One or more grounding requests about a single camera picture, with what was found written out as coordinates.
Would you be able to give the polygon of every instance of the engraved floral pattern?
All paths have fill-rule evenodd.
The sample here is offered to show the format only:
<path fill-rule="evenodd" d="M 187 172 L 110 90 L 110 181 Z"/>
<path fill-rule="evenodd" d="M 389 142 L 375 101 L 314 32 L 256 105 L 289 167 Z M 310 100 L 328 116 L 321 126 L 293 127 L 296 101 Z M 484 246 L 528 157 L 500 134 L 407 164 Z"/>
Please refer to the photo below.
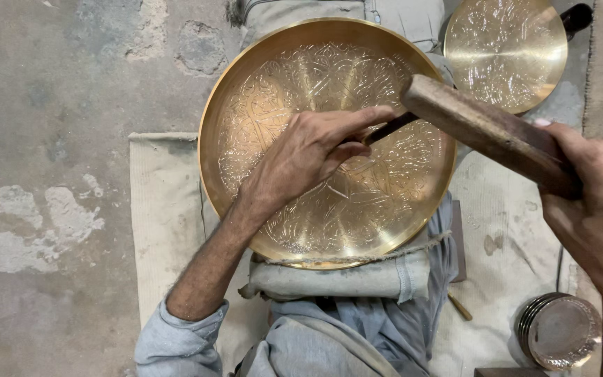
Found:
<path fill-rule="evenodd" d="M 262 65 L 223 110 L 218 165 L 227 191 L 237 194 L 294 113 L 373 105 L 401 109 L 400 83 L 414 72 L 402 62 L 364 47 L 325 44 L 300 46 Z M 371 158 L 348 160 L 326 182 L 289 203 L 261 236 L 297 255 L 351 253 L 378 245 L 398 221 L 420 221 L 416 202 L 436 184 L 440 131 L 417 121 L 375 143 L 373 150 Z"/>

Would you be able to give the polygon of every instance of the hand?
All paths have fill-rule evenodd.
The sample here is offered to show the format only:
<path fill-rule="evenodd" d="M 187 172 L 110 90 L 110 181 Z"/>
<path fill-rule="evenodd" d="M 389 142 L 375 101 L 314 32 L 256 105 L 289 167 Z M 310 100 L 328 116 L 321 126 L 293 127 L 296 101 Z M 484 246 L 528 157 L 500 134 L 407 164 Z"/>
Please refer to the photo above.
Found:
<path fill-rule="evenodd" d="M 344 139 L 394 118 L 389 106 L 366 107 L 354 113 L 295 114 L 242 184 L 238 200 L 272 215 L 329 178 L 347 159 L 371 154 L 368 146 L 357 141 L 341 143 Z"/>
<path fill-rule="evenodd" d="M 541 191 L 543 218 L 603 294 L 603 140 L 586 140 L 564 124 L 545 126 L 583 181 L 583 198 Z"/>

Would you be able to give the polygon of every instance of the small brass plate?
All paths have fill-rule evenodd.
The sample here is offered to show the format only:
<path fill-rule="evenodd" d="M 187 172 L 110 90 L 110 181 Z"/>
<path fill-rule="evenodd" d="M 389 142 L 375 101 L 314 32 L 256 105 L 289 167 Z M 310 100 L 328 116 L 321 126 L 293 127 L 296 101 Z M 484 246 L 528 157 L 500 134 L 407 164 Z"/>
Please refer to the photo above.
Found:
<path fill-rule="evenodd" d="M 464 0 L 448 21 L 444 55 L 457 89 L 518 114 L 555 89 L 567 37 L 548 0 Z"/>
<path fill-rule="evenodd" d="M 200 127 L 202 181 L 218 215 L 292 114 L 373 105 L 404 112 L 401 83 L 413 73 L 440 80 L 413 44 L 362 20 L 308 20 L 248 47 L 216 83 Z M 371 158 L 348 160 L 274 215 L 250 247 L 275 260 L 332 258 L 382 255 L 409 240 L 448 188 L 456 142 L 416 121 L 372 147 Z M 359 264 L 289 265 L 330 270 Z"/>

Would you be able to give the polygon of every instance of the stack of plates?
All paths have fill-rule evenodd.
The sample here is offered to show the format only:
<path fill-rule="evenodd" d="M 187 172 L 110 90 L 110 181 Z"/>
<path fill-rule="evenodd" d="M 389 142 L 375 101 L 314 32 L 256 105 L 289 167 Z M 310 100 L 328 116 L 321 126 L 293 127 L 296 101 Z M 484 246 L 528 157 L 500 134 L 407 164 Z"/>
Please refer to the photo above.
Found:
<path fill-rule="evenodd" d="M 602 320 L 588 301 L 548 293 L 525 306 L 515 331 L 526 356 L 548 370 L 569 370 L 601 343 Z"/>

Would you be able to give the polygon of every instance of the shirt sleeve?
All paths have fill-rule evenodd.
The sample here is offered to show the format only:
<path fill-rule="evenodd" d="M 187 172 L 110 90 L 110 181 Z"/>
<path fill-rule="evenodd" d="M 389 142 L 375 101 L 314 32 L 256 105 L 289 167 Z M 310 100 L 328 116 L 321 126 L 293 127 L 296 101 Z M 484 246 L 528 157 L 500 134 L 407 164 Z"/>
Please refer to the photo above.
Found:
<path fill-rule="evenodd" d="M 166 297 L 139 334 L 134 351 L 139 377 L 222 376 L 213 348 L 229 302 L 201 321 L 189 322 L 167 311 Z"/>

